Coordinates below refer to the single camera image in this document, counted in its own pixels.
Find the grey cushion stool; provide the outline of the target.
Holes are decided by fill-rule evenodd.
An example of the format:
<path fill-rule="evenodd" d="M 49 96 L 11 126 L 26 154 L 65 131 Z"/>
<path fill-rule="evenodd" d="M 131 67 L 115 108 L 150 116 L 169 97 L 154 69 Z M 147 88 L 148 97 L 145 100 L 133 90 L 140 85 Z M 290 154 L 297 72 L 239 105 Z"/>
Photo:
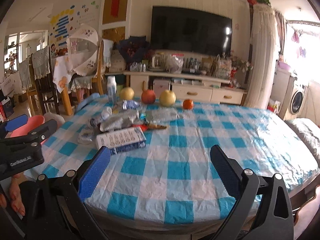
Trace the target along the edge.
<path fill-rule="evenodd" d="M 51 119 L 55 120 L 57 122 L 57 127 L 60 128 L 66 121 L 63 118 L 63 116 L 48 112 L 43 115 L 46 121 L 49 121 Z"/>

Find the white milk bottle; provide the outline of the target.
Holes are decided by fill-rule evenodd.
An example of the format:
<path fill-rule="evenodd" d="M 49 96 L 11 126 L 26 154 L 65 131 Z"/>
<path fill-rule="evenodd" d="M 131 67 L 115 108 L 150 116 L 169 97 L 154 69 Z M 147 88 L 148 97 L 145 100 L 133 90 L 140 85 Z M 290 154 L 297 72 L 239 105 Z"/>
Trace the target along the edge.
<path fill-rule="evenodd" d="M 114 75 L 110 75 L 107 78 L 107 95 L 109 102 L 114 105 L 117 101 L 117 83 Z"/>

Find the silver crumpled wrapper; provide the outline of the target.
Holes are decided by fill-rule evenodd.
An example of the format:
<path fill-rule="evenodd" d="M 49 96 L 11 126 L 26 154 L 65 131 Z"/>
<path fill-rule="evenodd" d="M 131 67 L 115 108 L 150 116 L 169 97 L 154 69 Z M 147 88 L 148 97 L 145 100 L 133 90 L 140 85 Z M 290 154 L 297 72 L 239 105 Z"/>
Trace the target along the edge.
<path fill-rule="evenodd" d="M 139 119 L 139 111 L 126 110 L 121 113 L 112 114 L 100 124 L 101 132 L 116 131 L 131 127 Z"/>

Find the yellow pear left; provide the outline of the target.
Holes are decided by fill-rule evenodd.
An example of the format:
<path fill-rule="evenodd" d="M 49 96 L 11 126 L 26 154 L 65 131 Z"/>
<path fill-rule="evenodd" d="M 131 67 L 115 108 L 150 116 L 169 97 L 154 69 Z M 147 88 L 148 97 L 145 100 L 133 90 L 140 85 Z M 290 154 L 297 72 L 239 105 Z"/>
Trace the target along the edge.
<path fill-rule="evenodd" d="M 131 87 L 125 87 L 120 91 L 121 100 L 132 100 L 135 96 L 135 92 Z"/>

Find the white mesh food cover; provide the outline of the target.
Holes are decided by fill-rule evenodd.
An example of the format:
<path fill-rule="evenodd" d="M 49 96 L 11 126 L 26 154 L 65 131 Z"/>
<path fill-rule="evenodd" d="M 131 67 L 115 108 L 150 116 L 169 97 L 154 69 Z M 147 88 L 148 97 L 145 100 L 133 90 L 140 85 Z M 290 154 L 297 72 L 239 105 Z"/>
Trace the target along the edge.
<path fill-rule="evenodd" d="M 92 75 L 97 68 L 99 37 L 90 25 L 81 24 L 67 38 L 68 57 L 71 70 L 80 76 Z"/>

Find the wooden chair light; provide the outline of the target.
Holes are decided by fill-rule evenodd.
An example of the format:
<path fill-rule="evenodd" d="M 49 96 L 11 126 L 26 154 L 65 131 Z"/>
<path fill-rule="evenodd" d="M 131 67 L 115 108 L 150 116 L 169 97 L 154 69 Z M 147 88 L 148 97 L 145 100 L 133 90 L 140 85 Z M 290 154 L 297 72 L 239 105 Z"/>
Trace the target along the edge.
<path fill-rule="evenodd" d="M 97 72 L 92 79 L 92 86 L 93 88 L 96 86 L 97 91 L 100 95 L 103 95 L 103 74 L 102 74 L 102 67 L 103 67 L 103 51 L 104 51 L 104 43 L 103 40 L 100 41 L 99 50 L 98 50 L 98 59 L 97 59 Z"/>

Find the blue white checkered tablecloth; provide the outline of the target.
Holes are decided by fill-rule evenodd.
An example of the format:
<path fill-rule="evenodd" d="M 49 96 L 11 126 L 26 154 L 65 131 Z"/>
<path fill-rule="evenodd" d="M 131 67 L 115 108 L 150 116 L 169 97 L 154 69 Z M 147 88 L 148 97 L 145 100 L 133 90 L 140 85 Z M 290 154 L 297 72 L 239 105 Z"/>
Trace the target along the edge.
<path fill-rule="evenodd" d="M 177 111 L 164 130 L 145 133 L 144 148 L 112 156 L 86 200 L 92 210 L 156 224 L 224 219 L 235 199 L 210 161 L 214 145 L 260 176 L 281 174 L 291 195 L 319 175 L 312 153 L 270 111 L 210 103 Z"/>

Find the red apple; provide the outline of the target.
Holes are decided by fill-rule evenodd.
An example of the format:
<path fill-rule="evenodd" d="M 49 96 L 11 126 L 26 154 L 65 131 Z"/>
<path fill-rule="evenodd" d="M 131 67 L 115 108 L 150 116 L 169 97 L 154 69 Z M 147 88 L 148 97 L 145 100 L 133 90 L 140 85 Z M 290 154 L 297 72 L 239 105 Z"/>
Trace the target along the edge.
<path fill-rule="evenodd" d="M 141 101 L 146 105 L 153 104 L 156 101 L 156 94 L 152 89 L 144 90 L 141 94 Z"/>

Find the white washing machine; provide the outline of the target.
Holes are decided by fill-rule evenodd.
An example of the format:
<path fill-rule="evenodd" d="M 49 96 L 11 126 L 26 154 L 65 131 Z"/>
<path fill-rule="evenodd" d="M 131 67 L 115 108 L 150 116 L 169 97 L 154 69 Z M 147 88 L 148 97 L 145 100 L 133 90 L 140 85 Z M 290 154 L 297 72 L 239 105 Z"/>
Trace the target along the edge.
<path fill-rule="evenodd" d="M 278 116 L 284 121 L 297 118 L 304 106 L 305 95 L 306 86 L 299 83 L 296 77 L 291 76 Z"/>

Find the clear plastic wrapper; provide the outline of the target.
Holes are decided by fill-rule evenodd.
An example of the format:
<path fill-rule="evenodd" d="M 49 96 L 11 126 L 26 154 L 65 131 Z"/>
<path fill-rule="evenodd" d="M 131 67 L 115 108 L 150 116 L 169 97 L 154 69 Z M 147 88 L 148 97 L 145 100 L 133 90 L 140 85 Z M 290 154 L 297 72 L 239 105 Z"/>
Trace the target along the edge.
<path fill-rule="evenodd" d="M 139 119 L 147 123 L 159 124 L 179 119 L 179 114 L 175 108 L 160 108 L 148 110 L 140 113 Z"/>

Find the dark flower bouquet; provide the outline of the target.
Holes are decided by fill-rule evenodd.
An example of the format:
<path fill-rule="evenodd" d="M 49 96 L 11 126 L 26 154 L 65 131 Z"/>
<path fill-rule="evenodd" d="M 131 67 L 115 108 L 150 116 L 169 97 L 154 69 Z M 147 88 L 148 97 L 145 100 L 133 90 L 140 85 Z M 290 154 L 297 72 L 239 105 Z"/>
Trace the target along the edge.
<path fill-rule="evenodd" d="M 146 40 L 146 36 L 130 36 L 116 45 L 126 64 L 141 62 L 149 51 L 149 47 L 150 43 Z"/>

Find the yellow pear right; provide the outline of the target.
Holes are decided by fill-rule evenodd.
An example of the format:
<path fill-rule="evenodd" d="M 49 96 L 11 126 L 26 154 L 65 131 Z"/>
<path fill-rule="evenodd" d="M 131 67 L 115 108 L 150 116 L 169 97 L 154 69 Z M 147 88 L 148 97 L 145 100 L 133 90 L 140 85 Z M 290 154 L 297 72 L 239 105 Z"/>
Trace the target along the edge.
<path fill-rule="evenodd" d="M 176 95 L 172 90 L 165 90 L 160 94 L 159 101 L 163 107 L 171 107 L 176 102 Z"/>

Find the small orange tangerine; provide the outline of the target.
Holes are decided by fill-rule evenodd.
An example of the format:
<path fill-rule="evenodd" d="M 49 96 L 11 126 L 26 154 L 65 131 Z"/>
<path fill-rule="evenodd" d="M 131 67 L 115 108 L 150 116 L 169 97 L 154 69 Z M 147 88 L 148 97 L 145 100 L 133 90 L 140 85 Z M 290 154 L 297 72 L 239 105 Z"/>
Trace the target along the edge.
<path fill-rule="evenodd" d="M 185 110 L 191 110 L 194 107 L 194 102 L 191 99 L 185 99 L 182 106 Z"/>

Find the white lace covered air conditioner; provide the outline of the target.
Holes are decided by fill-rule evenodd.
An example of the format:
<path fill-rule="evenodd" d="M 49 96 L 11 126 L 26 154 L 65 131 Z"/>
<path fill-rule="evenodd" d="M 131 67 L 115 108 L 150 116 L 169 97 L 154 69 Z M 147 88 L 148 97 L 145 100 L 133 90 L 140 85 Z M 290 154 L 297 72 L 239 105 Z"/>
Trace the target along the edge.
<path fill-rule="evenodd" d="M 253 5 L 252 63 L 245 106 L 266 109 L 276 67 L 276 19 L 265 4 Z"/>

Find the black flat television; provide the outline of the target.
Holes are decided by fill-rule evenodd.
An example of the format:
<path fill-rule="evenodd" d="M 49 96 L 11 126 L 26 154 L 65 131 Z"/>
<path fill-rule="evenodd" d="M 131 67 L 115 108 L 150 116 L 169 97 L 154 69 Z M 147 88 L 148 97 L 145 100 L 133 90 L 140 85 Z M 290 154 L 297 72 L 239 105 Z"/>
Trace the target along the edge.
<path fill-rule="evenodd" d="M 152 7 L 152 49 L 229 55 L 231 41 L 230 18 L 187 8 Z"/>

